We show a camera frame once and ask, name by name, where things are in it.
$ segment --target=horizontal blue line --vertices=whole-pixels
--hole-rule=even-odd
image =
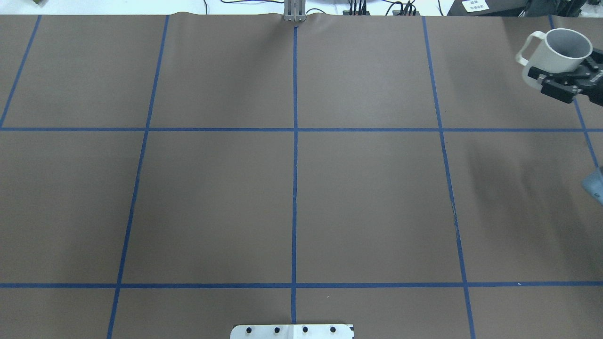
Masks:
[[[144,127],[1,127],[0,131],[145,131]],[[294,128],[229,128],[229,127],[151,127],[149,131],[199,132],[294,132]],[[298,128],[299,132],[439,132],[438,128]],[[445,132],[543,132],[582,133],[581,128],[443,128]],[[603,128],[587,128],[588,132],[603,132]]]
[[[148,289],[218,289],[218,288],[450,288],[463,287],[462,282],[302,282],[302,283],[251,283],[251,284],[119,284],[124,288]],[[503,281],[467,282],[468,287],[563,287],[602,286],[603,281]],[[71,284],[71,283],[0,283],[0,288],[117,288],[118,284]]]

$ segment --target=light blue object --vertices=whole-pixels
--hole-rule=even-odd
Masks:
[[[603,167],[582,180],[582,187],[603,205]]]

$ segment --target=vertical blue line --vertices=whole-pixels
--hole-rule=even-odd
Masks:
[[[111,317],[109,318],[109,328],[107,330],[107,339],[111,339],[113,335],[113,325],[115,324],[115,314],[117,313],[117,305],[119,302],[119,292],[121,289],[121,281],[124,276],[124,265],[125,257],[128,252],[128,243],[130,241],[130,232],[132,230],[132,221],[134,219],[134,207],[136,205],[136,198],[138,196],[138,186],[140,183],[140,171],[142,169],[142,162],[145,157],[145,151],[147,149],[147,139],[149,134],[149,127],[151,125],[151,117],[153,115],[153,104],[155,102],[155,93],[157,92],[157,82],[159,80],[159,71],[161,70],[161,59],[163,58],[163,47],[165,46],[165,37],[168,32],[169,15],[165,16],[165,22],[163,24],[163,34],[161,37],[161,46],[159,47],[159,56],[157,58],[157,68],[155,69],[155,79],[153,80],[153,90],[151,91],[151,99],[149,102],[149,110],[147,113],[147,124],[145,126],[145,134],[142,138],[142,147],[140,148],[140,158],[138,159],[138,168],[136,169],[136,180],[134,181],[134,191],[132,192],[132,201],[130,203],[130,213],[128,215],[128,224],[125,229],[124,246],[121,251],[121,259],[119,261],[119,271],[117,275],[117,287],[115,288],[115,295],[113,296],[113,307],[111,308]]]
[[[293,28],[293,209],[291,232],[291,323],[297,323],[297,26]]]
[[[34,30],[31,32],[30,41],[27,43],[27,48],[25,48],[25,53],[23,54],[23,59],[21,59],[21,64],[19,65],[19,69],[17,70],[17,75],[15,75],[15,77],[14,77],[13,87],[11,87],[10,93],[8,94],[8,98],[6,100],[6,104],[4,105],[4,110],[2,111],[2,116],[0,117],[0,128],[4,124],[4,119],[6,119],[6,114],[8,113],[8,107],[10,106],[10,102],[13,99],[14,91],[17,89],[17,84],[19,83],[19,78],[21,77],[21,72],[23,71],[25,62],[27,61],[27,56],[30,54],[31,45],[34,43],[34,38],[36,37],[37,29],[40,26],[40,20],[42,20],[42,16],[38,15],[36,24],[34,26]]]
[[[467,273],[465,271],[465,260],[463,258],[463,245],[461,243],[461,231],[458,227],[458,217],[456,215],[456,204],[454,200],[454,191],[452,189],[452,179],[450,178],[450,166],[448,164],[448,153],[446,152],[446,140],[444,139],[444,128],[442,125],[442,119],[440,115],[440,102],[438,100],[438,91],[435,87],[435,75],[434,65],[431,60],[431,49],[429,47],[429,36],[427,31],[427,22],[425,17],[421,17],[423,20],[423,34],[425,35],[425,48],[427,50],[427,61],[429,64],[429,75],[431,77],[431,89],[434,95],[435,114],[438,119],[438,129],[440,130],[440,144],[442,147],[442,156],[444,158],[444,169],[446,170],[446,181],[448,183],[448,195],[450,196],[450,203],[452,205],[452,213],[454,216],[454,226],[456,230],[456,249],[458,251],[458,261],[461,266],[461,277],[463,279],[463,291],[465,294],[465,306],[467,308],[467,319],[469,321],[469,332],[471,339],[475,339],[475,327],[473,325],[473,311],[471,309],[471,300],[469,297],[469,286],[467,284]]]
[[[551,25],[552,30],[555,29],[555,24],[553,23],[553,17],[550,14],[549,14],[549,25]],[[576,100],[576,98],[573,99],[573,105],[576,108],[576,114],[578,115],[578,120],[580,120],[580,126],[582,126],[582,131],[584,132],[584,139],[586,139],[586,145],[589,148],[590,157],[593,159],[595,168],[599,168],[599,161],[597,160],[595,150],[593,149],[593,144],[590,142],[589,132],[586,130],[586,123],[584,122],[584,117],[582,116],[582,111],[580,111],[580,106],[578,105],[578,100]]]

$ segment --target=white mounting plate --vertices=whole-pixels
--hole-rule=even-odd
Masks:
[[[353,328],[345,324],[239,325],[230,332],[230,339],[353,339]]]

